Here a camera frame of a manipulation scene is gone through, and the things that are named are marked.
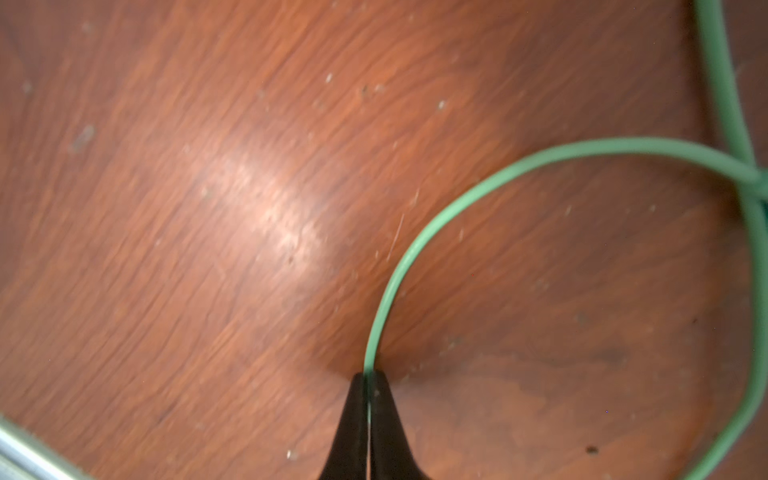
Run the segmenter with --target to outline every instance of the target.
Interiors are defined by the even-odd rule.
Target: scratch
[[[392,250],[395,248],[395,242],[397,242],[397,237],[400,235],[400,229],[402,228],[402,221],[406,218],[406,215],[403,214],[400,217],[400,225],[397,226],[397,231],[395,232],[395,238],[392,239],[392,246],[389,248],[389,253],[386,254],[386,261],[389,262],[389,258],[392,256]]]

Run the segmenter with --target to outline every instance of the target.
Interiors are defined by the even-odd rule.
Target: green cord
[[[395,267],[384,290],[373,320],[366,347],[363,371],[373,371],[386,317],[397,289],[424,246],[449,221],[477,200],[502,185],[545,165],[575,158],[609,154],[661,155],[705,167],[735,182],[752,252],[753,277],[753,358],[746,392],[737,412],[718,435],[710,450],[694,466],[684,480],[703,480],[720,463],[755,416],[768,384],[768,174],[755,165],[750,136],[739,104],[736,81],[728,52],[725,22],[718,0],[698,0],[697,18],[702,49],[712,84],[717,112],[729,150],[724,154],[713,148],[688,141],[655,137],[623,137],[581,141],[548,148],[529,155],[500,170],[454,200],[419,233]]]

